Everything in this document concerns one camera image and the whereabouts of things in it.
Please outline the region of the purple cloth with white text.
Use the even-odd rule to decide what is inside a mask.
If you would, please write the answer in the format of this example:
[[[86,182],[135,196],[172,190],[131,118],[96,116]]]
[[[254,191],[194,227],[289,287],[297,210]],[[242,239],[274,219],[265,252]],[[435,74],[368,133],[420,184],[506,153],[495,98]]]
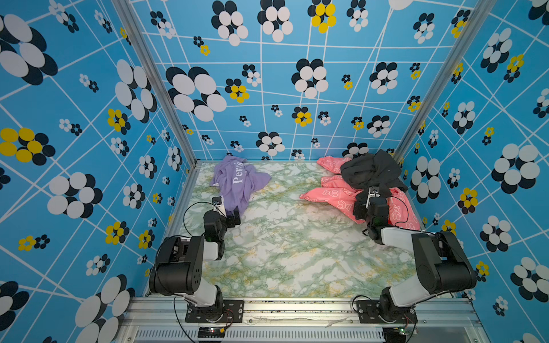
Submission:
[[[246,159],[229,155],[214,167],[210,186],[218,188],[228,213],[238,210],[243,214],[252,194],[264,189],[270,180],[269,174],[257,171]]]

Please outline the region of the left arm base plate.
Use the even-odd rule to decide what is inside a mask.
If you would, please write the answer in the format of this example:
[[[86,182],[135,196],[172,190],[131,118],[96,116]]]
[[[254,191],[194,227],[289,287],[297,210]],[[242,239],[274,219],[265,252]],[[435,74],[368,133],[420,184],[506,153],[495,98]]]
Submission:
[[[222,304],[214,304],[209,307],[196,307],[188,304],[184,321],[200,324],[234,324],[242,323],[243,314],[243,300],[224,300]]]

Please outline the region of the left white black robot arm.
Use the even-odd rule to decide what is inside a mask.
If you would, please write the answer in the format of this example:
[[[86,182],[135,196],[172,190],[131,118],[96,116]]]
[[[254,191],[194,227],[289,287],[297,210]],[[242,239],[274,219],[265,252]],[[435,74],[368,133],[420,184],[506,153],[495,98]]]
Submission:
[[[223,258],[224,236],[240,224],[240,213],[234,210],[225,216],[210,210],[203,220],[203,235],[174,235],[163,241],[154,259],[149,289],[153,294],[182,297],[199,314],[217,317],[224,312],[222,291],[203,279],[203,263]]]

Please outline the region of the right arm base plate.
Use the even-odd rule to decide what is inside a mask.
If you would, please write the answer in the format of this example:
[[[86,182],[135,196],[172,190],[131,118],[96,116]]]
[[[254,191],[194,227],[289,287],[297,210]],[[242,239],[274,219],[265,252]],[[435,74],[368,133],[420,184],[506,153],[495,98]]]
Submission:
[[[361,324],[391,324],[396,326],[417,323],[417,312],[412,307],[395,307],[375,300],[357,300],[352,305]]]

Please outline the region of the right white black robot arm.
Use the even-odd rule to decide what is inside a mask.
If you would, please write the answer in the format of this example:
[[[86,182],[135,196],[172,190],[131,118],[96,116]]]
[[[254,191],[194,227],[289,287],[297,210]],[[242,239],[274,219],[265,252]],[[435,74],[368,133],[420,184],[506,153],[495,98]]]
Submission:
[[[476,286],[476,270],[453,233],[422,232],[389,225],[389,206],[382,197],[356,202],[353,215],[366,221],[365,232],[375,243],[408,251],[414,257],[416,274],[384,288],[379,297],[378,311],[385,321],[396,321],[417,304],[438,295]]]

